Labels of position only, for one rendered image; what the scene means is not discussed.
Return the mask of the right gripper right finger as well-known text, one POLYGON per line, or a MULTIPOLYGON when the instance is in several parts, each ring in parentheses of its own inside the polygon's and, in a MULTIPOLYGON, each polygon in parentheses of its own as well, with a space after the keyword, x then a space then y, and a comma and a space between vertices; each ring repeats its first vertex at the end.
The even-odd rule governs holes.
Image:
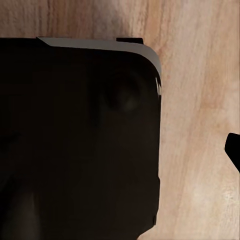
POLYGON ((224 150, 240 172, 240 134, 229 133, 224 150))

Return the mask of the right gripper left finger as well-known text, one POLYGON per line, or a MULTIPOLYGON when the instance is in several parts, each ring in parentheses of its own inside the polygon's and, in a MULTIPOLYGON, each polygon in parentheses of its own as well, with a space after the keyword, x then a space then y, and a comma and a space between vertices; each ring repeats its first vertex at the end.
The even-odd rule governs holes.
POLYGON ((21 133, 0 138, 0 192, 26 151, 21 133))

